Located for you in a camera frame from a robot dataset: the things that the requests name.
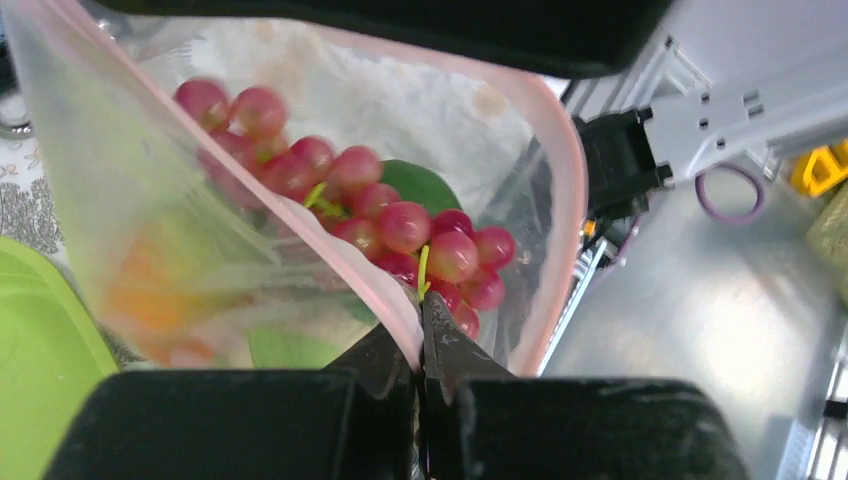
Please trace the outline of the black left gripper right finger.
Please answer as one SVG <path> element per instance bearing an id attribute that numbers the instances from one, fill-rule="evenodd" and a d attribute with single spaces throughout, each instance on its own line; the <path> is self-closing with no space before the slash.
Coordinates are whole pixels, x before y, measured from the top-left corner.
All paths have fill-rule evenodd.
<path id="1" fill-rule="evenodd" d="M 452 406 L 469 379 L 512 379 L 456 323 L 443 297 L 429 292 L 421 303 L 421 469 L 428 479 L 452 479 L 461 469 L 459 420 Z"/>

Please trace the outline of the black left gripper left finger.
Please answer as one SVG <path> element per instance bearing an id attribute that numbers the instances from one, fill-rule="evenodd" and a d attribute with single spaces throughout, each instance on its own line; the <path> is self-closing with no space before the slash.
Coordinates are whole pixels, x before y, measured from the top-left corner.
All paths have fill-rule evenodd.
<path id="1" fill-rule="evenodd" d="M 377 326 L 327 366 L 346 380 L 338 420 L 335 479 L 408 479 L 414 450 L 412 371 Z"/>

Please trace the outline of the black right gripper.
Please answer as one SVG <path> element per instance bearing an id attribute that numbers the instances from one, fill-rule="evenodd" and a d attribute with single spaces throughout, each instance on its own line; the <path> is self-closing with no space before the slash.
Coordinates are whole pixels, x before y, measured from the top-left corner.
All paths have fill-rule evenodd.
<path id="1" fill-rule="evenodd" d="M 672 4 L 656 0 L 118 0 L 132 15 L 285 18 L 541 73 L 598 78 L 632 65 Z"/>

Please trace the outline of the red grape bunch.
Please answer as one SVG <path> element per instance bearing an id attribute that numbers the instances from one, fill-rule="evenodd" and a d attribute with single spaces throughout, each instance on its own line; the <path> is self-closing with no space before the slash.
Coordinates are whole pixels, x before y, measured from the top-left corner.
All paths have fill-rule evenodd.
<path id="1" fill-rule="evenodd" d="M 261 185 L 310 210 L 329 233 L 418 296 L 441 294 L 456 324 L 478 337 L 480 314 L 505 296 L 501 271 L 516 252 L 509 230 L 475 225 L 462 209 L 431 216 L 402 200 L 381 181 L 386 160 L 368 146 L 336 151 L 316 135 L 288 143 L 287 107 L 269 88 L 233 96 L 220 82 L 195 77 L 173 98 Z"/>

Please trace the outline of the dark green avocado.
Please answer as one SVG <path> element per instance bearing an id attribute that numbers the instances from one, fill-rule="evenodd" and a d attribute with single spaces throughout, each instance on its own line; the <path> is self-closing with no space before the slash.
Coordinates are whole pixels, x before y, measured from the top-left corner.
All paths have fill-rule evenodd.
<path id="1" fill-rule="evenodd" d="M 449 209 L 462 209 L 451 187 L 422 166 L 399 159 L 386 160 L 381 181 L 393 187 L 402 200 L 423 206 L 431 216 Z"/>

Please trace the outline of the clear pink zip top bag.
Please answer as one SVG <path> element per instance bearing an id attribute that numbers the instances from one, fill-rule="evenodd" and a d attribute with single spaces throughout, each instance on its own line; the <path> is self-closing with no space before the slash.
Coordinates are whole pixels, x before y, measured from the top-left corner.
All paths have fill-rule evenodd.
<path id="1" fill-rule="evenodd" d="M 505 297 L 482 313 L 479 342 L 536 375 L 587 200 L 579 135 L 540 76 L 289 19 L 173 19 L 118 38 L 92 3 L 5 1 L 1 17 L 68 266 L 100 325 L 134 236 L 161 222 L 189 291 L 214 301 L 191 328 L 215 348 L 208 367 L 323 366 L 373 325 L 417 357 L 413 289 L 261 185 L 174 101 L 205 77 L 231 95 L 275 91 L 288 143 L 316 135 L 422 166 L 475 225 L 509 230 Z"/>

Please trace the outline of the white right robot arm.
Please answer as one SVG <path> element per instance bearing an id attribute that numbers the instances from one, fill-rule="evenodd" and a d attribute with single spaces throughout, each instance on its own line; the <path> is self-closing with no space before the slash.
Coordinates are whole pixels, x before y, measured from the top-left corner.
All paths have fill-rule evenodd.
<path id="1" fill-rule="evenodd" d="M 726 74 L 634 115 L 676 183 L 757 147 L 847 131 L 843 1 L 95 1 L 90 12 L 118 38 L 173 19 L 291 19 L 569 80 L 622 73 L 666 29 Z"/>

